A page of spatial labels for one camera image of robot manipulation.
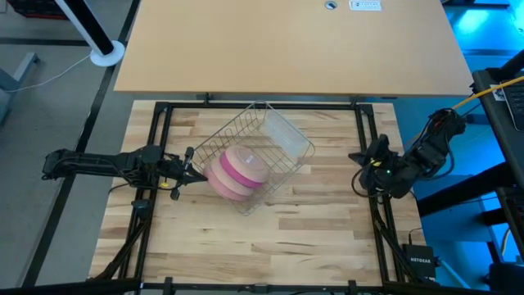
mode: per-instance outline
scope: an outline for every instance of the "metal bracket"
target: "metal bracket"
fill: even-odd
[[[196,95],[197,100],[203,100],[203,105],[208,106],[210,105],[210,100],[213,100],[213,94],[204,93],[204,94],[197,94]]]
[[[373,105],[370,104],[359,104],[359,108],[361,111],[366,114],[366,116],[371,117],[375,116],[375,113],[373,112]]]
[[[174,295],[177,291],[173,289],[173,278],[165,277],[162,295]]]
[[[132,201],[131,205],[137,212],[137,216],[140,220],[144,221],[147,219],[152,212],[151,203],[147,199]]]
[[[348,285],[348,295],[359,295],[359,291],[357,291],[357,282],[354,280],[347,281]]]
[[[269,293],[269,286],[267,284],[255,284],[253,286],[253,293],[255,293],[255,294],[267,294],[267,293]]]
[[[169,102],[157,102],[155,103],[155,114],[165,111],[169,107]]]

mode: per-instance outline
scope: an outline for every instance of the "desk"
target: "desk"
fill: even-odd
[[[280,111],[309,137],[316,153],[273,199],[249,216],[233,210],[206,183],[183,188],[178,201],[172,201],[169,192],[158,192],[144,281],[157,283],[173,277],[181,284],[347,286],[353,279],[359,286],[381,285],[369,200],[357,197],[350,187],[351,176],[359,167],[347,155],[361,147],[355,111],[341,103],[335,105],[341,108],[315,110],[308,104],[311,110]],[[154,108],[152,101],[133,104],[123,152],[147,142]],[[393,106],[373,104],[373,109],[378,133],[387,134],[391,148],[401,151]],[[177,103],[169,121],[166,151],[184,153],[187,146],[195,147],[239,111],[182,108]],[[364,131],[370,134],[365,121]],[[90,275],[100,273],[124,243],[135,192],[124,187],[109,196]],[[416,201],[408,195],[391,205],[396,233],[406,243],[408,232],[421,227]],[[413,237],[415,243],[424,244],[422,231],[415,231]],[[385,249],[393,279],[392,255],[389,247]],[[137,251],[132,255],[130,274],[136,258]]]
[[[440,0],[143,1],[115,90],[467,96],[472,78]]]

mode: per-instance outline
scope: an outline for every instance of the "white stand base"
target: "white stand base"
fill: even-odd
[[[111,43],[113,43],[113,47],[115,49],[113,49],[113,52],[105,56],[101,56],[96,52],[91,51],[91,61],[93,62],[93,64],[102,67],[114,66],[117,63],[119,63],[119,61],[121,61],[122,58],[124,58],[124,45],[118,41],[111,41]]]

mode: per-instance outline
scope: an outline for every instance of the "blue light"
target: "blue light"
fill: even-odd
[[[463,34],[473,33],[487,20],[488,15],[488,11],[468,10],[458,21],[457,28]]]

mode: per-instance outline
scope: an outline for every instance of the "yellow cable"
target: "yellow cable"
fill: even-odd
[[[518,77],[518,78],[515,78],[515,79],[511,79],[511,80],[509,80],[508,82],[504,82],[504,83],[502,83],[501,85],[496,85],[496,86],[493,86],[493,87],[491,87],[491,88],[489,88],[489,89],[487,89],[487,90],[481,91],[481,92],[479,92],[479,93],[477,93],[477,94],[473,94],[473,95],[470,96],[469,98],[466,98],[466,99],[464,99],[463,101],[461,101],[461,102],[457,103],[456,105],[454,105],[454,106],[452,107],[452,109],[456,110],[456,109],[458,109],[459,107],[465,105],[466,103],[472,101],[472,100],[475,99],[475,98],[479,98],[479,97],[481,97],[481,96],[483,96],[483,95],[486,95],[486,94],[488,94],[488,93],[491,93],[491,92],[493,92],[493,91],[495,91],[495,90],[497,90],[497,89],[504,88],[504,87],[506,87],[506,86],[509,86],[509,85],[511,85],[511,84],[518,83],[518,82],[520,82],[520,81],[524,81],[524,76],[522,76],[522,77]],[[414,141],[414,140],[415,140],[415,139],[420,135],[420,133],[422,133],[423,131],[421,131],[421,132],[417,133],[415,136],[413,136],[413,138],[411,138],[411,139],[408,141],[407,144],[408,144],[408,145],[411,144],[411,142]]]

